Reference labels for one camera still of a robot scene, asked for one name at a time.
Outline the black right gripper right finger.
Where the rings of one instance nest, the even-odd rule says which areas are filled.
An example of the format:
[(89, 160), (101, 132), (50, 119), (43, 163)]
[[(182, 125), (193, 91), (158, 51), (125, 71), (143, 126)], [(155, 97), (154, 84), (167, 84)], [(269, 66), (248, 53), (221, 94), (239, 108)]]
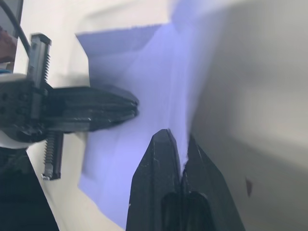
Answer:
[(184, 230), (245, 230), (222, 173), (193, 137), (189, 141), (182, 189)]

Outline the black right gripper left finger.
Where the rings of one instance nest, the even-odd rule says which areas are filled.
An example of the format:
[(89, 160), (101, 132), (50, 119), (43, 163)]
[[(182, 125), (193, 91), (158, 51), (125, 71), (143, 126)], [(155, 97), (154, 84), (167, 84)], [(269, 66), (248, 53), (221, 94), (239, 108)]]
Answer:
[(128, 231), (180, 230), (180, 164), (169, 129), (155, 133), (131, 183)]

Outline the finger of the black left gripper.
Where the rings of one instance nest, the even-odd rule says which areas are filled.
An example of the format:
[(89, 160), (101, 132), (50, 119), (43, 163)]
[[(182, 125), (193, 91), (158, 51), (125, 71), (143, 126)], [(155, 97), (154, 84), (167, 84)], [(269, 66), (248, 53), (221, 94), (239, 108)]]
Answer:
[(125, 123), (138, 115), (138, 107), (71, 107), (51, 112), (47, 129), (61, 132), (97, 131)]
[(139, 100), (131, 92), (111, 86), (62, 87), (49, 89), (49, 99), (63, 102), (70, 106), (137, 106)]

